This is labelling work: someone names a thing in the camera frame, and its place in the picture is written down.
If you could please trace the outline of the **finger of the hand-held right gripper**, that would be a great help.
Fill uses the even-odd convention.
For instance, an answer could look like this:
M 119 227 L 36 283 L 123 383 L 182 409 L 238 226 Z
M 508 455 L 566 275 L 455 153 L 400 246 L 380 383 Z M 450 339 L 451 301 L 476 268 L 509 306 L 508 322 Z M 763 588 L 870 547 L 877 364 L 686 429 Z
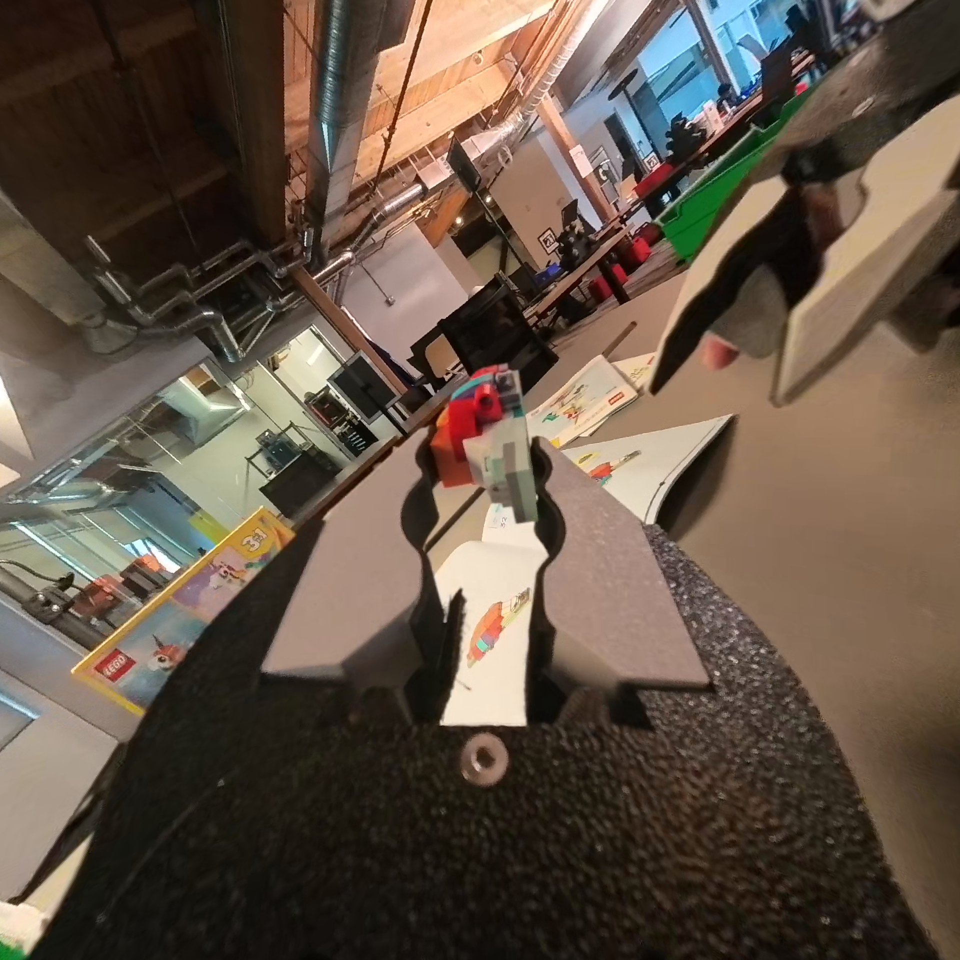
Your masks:
M 807 296 L 807 203 L 797 159 L 807 134 L 788 124 L 733 191 L 725 217 L 714 222 L 691 264 L 655 352 L 649 396 L 666 388 L 702 344 L 712 322 L 732 305 L 751 273 L 768 267 L 779 279 L 789 315 L 776 357 L 772 397 L 801 397 L 807 377 L 787 385 L 787 332 L 793 310 Z
M 857 187 L 862 205 L 791 309 L 771 390 L 800 395 L 885 321 L 958 243 L 959 99 L 947 99 L 882 146 Z

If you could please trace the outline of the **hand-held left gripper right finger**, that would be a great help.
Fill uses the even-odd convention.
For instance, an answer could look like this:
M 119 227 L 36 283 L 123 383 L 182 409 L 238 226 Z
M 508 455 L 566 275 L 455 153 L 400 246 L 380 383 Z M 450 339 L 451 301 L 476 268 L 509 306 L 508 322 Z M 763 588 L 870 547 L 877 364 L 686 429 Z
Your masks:
M 710 691 L 642 521 L 549 443 L 533 441 L 532 461 L 546 557 L 534 579 L 527 722 L 557 722 L 579 691 L 597 694 L 616 724 L 645 724 L 644 691 Z

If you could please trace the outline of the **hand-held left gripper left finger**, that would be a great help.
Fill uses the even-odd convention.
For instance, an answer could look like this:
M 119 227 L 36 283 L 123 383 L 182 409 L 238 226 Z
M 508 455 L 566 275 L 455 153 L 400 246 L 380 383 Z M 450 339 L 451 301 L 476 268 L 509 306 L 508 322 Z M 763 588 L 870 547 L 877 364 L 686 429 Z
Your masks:
M 427 437 L 408 437 L 319 519 L 261 683 L 390 694 L 414 723 L 450 700 L 460 626 L 427 558 L 438 521 Z

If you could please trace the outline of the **colourful lego balloon model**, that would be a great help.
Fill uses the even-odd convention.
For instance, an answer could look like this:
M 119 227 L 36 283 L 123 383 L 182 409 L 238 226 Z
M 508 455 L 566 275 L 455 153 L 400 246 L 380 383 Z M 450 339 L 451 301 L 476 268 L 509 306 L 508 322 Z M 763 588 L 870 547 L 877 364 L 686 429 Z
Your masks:
M 475 372 L 451 394 L 429 441 L 444 489 L 474 487 L 512 511 L 518 523 L 538 518 L 532 440 L 520 374 L 506 364 Z

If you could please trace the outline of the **open lego instruction booklet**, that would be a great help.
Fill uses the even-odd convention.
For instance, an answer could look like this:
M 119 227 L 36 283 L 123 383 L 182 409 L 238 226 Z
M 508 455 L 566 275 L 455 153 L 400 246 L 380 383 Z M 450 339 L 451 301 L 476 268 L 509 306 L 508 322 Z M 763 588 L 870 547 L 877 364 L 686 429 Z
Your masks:
M 656 521 L 683 473 L 731 422 L 729 415 L 564 450 L 605 497 L 646 524 Z M 462 593 L 462 648 L 439 720 L 450 727 L 522 727 L 535 581 L 547 549 L 533 522 L 487 506 L 481 537 L 457 547 L 436 570 L 445 603 Z

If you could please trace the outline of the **yellow lego box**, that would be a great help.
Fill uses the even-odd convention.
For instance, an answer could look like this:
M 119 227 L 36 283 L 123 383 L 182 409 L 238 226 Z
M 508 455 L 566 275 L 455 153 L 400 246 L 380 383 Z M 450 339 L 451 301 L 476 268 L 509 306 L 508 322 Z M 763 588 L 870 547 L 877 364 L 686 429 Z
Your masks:
M 71 676 L 143 716 L 201 634 L 294 539 L 259 509 L 84 657 Z

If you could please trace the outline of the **person's right hand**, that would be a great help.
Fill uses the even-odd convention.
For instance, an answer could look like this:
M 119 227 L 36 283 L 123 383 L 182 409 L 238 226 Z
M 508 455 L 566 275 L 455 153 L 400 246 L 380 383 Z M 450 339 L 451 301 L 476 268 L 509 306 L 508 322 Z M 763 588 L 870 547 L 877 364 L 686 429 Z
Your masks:
M 731 306 L 702 338 L 702 363 L 719 371 L 741 356 L 764 359 L 781 348 L 789 315 L 784 289 L 768 267 L 745 280 Z

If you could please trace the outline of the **brown wooden table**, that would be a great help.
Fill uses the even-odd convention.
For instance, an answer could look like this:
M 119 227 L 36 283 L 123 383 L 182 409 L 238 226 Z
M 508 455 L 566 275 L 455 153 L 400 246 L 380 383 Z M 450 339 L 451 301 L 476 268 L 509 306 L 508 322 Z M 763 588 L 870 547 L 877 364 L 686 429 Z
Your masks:
M 612 298 L 596 306 L 591 299 L 588 284 L 599 276 L 599 264 L 605 260 L 616 260 L 623 267 L 627 275 L 625 287 L 630 297 L 628 303 L 662 282 L 676 277 L 687 268 L 686 262 L 677 258 L 672 246 L 665 238 L 653 247 L 649 259 L 638 266 L 632 260 L 630 252 L 632 234 L 635 231 L 636 228 L 631 229 L 629 226 L 620 225 L 611 226 L 599 233 L 597 237 L 602 240 L 602 243 L 596 246 L 575 270 L 563 272 L 559 279 L 546 289 L 546 292 L 539 295 L 524 310 L 524 317 L 528 324 L 535 328 L 549 327 L 555 323 L 559 315 L 560 302 L 566 296 L 577 293 L 585 295 L 584 306 L 590 309 L 598 307 L 600 310 L 606 310 L 622 306 Z

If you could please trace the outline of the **black rolling cabinet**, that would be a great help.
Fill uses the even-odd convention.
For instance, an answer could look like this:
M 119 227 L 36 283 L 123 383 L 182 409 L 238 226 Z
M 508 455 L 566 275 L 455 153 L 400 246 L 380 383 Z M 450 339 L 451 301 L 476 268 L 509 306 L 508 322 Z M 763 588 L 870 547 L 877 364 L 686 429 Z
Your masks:
M 258 492 L 288 520 L 337 478 L 341 466 L 292 424 L 280 433 L 265 430 L 256 437 L 270 475 Z

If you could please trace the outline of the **black office chair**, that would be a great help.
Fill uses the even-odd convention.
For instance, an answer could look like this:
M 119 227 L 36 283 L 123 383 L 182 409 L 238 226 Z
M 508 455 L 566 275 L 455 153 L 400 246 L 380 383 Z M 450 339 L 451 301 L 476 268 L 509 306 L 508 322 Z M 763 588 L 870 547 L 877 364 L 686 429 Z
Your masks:
M 427 350 L 445 339 L 453 360 L 467 374 L 505 364 L 520 374 L 524 392 L 536 386 L 559 361 L 557 353 L 526 318 L 517 290 L 498 272 L 467 301 L 441 318 L 411 347 L 409 362 L 422 375 L 441 381 L 450 362 L 435 372 Z

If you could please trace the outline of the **silver corrugated ceiling duct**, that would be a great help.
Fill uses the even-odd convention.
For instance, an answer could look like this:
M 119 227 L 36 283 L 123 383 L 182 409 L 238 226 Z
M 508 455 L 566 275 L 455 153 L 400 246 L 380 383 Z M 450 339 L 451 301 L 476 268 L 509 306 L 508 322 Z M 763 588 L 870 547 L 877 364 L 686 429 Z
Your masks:
M 303 213 L 318 258 L 351 191 L 376 74 L 384 2 L 317 2 L 311 46 Z

